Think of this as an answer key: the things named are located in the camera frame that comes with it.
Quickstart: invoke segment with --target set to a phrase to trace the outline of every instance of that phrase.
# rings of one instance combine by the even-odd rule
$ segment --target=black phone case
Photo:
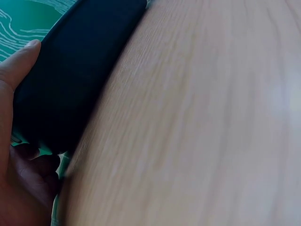
[[[146,0],[79,0],[15,91],[13,135],[53,153],[73,151],[145,8]]]

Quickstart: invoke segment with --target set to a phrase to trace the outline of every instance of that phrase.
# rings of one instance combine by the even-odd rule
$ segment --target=teal background
[[[30,40],[42,40],[75,1],[0,0],[0,62]]]

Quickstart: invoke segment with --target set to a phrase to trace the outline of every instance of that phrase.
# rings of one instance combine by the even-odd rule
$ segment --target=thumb
[[[32,40],[23,49],[3,61],[0,64],[0,81],[4,81],[15,90],[36,63],[40,48],[41,42]]]
[[[13,91],[35,64],[41,42],[33,40],[0,63],[0,177],[8,167],[13,122]]]

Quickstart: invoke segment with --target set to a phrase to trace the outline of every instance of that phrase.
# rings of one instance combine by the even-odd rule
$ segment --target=hand
[[[14,90],[35,64],[41,43],[31,41],[0,63],[0,225],[46,226],[58,192],[58,156],[32,159],[37,148],[11,147]]]

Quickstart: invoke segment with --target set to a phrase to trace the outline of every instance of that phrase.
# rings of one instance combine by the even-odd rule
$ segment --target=wooden table
[[[68,226],[301,225],[301,1],[155,1],[68,176]]]

